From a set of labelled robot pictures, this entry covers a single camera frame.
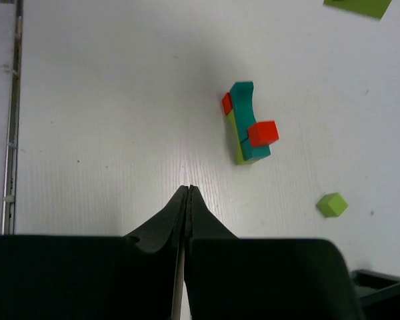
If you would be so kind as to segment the red cube block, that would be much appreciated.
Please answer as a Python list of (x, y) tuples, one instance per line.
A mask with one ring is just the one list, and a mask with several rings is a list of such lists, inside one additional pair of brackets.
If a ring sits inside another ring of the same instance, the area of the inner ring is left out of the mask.
[(279, 140), (279, 131), (275, 121), (260, 121), (247, 130), (252, 147), (265, 147)]
[(230, 112), (232, 112), (232, 110), (233, 110), (233, 104), (232, 104), (230, 92), (227, 92), (227, 93), (223, 96), (223, 98), (222, 98), (222, 100), (221, 100), (221, 103), (222, 103), (222, 107), (223, 107), (223, 112), (224, 112), (224, 114), (225, 114), (226, 116), (228, 116), (228, 114), (230, 114)]

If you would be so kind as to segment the teal cube block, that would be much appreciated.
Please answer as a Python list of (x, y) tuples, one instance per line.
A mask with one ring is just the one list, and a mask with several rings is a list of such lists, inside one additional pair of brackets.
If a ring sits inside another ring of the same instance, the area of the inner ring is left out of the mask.
[(241, 143), (241, 150), (245, 161), (258, 161), (271, 155), (271, 149), (268, 145), (252, 147), (248, 139)]

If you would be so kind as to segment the teal arch block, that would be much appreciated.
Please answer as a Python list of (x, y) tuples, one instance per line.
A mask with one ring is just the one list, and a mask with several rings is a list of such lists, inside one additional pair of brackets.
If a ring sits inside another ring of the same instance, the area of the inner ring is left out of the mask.
[(253, 112), (252, 81), (236, 82), (230, 89), (231, 102), (240, 142), (248, 138), (248, 129), (256, 123)]

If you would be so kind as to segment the small green cube block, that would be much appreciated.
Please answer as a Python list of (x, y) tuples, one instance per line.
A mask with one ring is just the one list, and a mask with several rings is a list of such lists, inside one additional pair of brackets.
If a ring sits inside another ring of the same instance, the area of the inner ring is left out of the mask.
[(330, 193), (317, 202), (316, 208), (324, 217), (334, 218), (339, 217), (348, 208), (348, 203), (340, 193)]

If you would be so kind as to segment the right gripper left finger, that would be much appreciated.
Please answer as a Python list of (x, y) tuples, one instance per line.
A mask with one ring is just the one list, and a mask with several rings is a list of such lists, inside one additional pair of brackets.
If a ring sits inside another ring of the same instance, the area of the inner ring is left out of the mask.
[(179, 318), (188, 191), (124, 236), (0, 236), (0, 319)]

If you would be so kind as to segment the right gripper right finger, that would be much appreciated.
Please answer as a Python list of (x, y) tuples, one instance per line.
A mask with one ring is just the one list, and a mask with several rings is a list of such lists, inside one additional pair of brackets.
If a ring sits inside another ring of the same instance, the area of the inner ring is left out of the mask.
[(189, 188), (185, 284), (193, 319), (362, 319), (344, 258), (325, 239), (240, 239)]

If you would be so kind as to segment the long green block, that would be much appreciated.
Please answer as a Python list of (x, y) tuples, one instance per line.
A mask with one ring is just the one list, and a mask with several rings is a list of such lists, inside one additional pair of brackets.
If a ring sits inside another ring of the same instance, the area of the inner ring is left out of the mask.
[(226, 118), (228, 120), (228, 122), (231, 125), (231, 128), (233, 130), (234, 136), (235, 136), (235, 145), (236, 145), (236, 154), (235, 154), (235, 164), (236, 165), (250, 165), (253, 164), (255, 162), (257, 162), (257, 160), (251, 159), (251, 160), (244, 160), (243, 157), (243, 151), (241, 148), (241, 143), (239, 141), (239, 134), (237, 131), (237, 126), (236, 126), (236, 121), (235, 121), (235, 116), (234, 116), (234, 110), (231, 110), (227, 115)]

